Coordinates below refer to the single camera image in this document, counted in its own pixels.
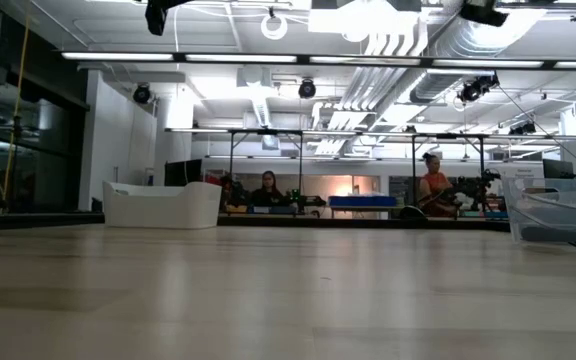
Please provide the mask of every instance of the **white container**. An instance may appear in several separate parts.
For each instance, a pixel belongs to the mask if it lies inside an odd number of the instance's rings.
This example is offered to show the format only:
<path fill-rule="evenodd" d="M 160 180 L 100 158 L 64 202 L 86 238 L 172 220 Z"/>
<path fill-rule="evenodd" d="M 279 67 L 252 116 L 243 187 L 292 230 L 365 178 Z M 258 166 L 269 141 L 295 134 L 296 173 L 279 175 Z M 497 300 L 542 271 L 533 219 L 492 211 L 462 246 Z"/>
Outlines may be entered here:
<path fill-rule="evenodd" d="M 576 179 L 503 179 L 515 241 L 576 242 Z"/>

